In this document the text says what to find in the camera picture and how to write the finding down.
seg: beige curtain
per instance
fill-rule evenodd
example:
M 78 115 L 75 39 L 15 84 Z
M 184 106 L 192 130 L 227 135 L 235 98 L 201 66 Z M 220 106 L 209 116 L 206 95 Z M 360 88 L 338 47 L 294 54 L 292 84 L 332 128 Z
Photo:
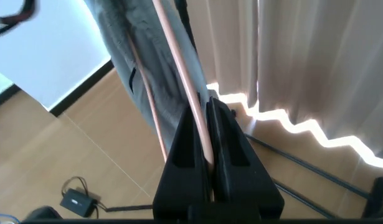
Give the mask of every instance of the beige curtain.
M 260 112 L 316 119 L 383 157 L 383 1 L 195 0 L 191 27 L 208 83 Z

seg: black baseboard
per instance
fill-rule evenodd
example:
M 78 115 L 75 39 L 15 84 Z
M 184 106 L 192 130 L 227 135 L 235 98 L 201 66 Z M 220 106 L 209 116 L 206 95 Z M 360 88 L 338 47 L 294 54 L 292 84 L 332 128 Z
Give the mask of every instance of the black baseboard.
M 65 110 L 67 110 L 74 102 L 76 102 L 83 94 L 91 89 L 98 81 L 100 81 L 114 65 L 112 61 L 108 61 L 100 69 L 98 69 L 93 75 L 91 75 L 86 81 L 84 81 L 78 88 L 65 97 L 60 103 L 50 110 L 54 116 L 60 116 Z
M 14 96 L 20 90 L 21 89 L 17 85 L 13 84 L 9 88 L 4 90 L 2 93 L 0 93 L 0 105 L 2 105 L 4 102 L 6 102 L 12 96 Z

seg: power adapter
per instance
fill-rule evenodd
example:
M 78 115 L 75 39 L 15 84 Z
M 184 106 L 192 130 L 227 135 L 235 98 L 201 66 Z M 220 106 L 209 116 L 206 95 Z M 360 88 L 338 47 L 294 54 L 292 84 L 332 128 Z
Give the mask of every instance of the power adapter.
M 84 218 L 92 215 L 96 204 L 96 199 L 74 189 L 68 189 L 60 203 L 64 208 Z

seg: gray garment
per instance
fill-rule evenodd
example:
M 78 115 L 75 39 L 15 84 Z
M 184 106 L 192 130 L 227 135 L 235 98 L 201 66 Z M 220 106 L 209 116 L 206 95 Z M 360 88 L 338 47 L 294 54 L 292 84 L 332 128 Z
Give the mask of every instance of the gray garment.
M 170 150 L 181 113 L 188 105 L 188 100 L 153 2 L 151 0 L 85 0 L 85 2 L 100 28 L 105 46 L 123 85 L 147 123 L 154 127 L 147 93 L 137 68 L 133 79 L 133 93 L 129 87 L 130 74 L 136 66 L 128 42 L 128 35 L 131 37 L 154 95 L 166 148 Z M 162 4 L 186 61 L 191 80 L 201 95 L 202 105 L 205 106 L 209 94 L 196 51 L 170 3 L 162 0 Z

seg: floor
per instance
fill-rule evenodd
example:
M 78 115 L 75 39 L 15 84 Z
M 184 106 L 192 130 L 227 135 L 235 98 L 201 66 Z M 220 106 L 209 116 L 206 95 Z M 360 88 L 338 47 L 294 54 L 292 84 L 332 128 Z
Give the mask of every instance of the floor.
M 275 121 L 255 123 L 237 110 L 240 126 L 366 191 L 383 169 L 365 165 L 350 148 L 323 149 L 309 133 L 289 134 Z M 251 143 L 270 175 L 343 218 L 359 218 L 365 200 L 332 182 Z M 154 131 L 145 123 L 113 70 L 56 118 L 24 92 L 0 107 L 0 212 L 22 219 L 50 205 L 65 218 L 62 184 L 86 179 L 89 191 L 107 207 L 152 203 L 163 170 Z M 79 187 L 73 182 L 70 187 Z M 282 218 L 322 218 L 283 194 Z M 152 218 L 149 210 L 104 213 L 100 218 Z

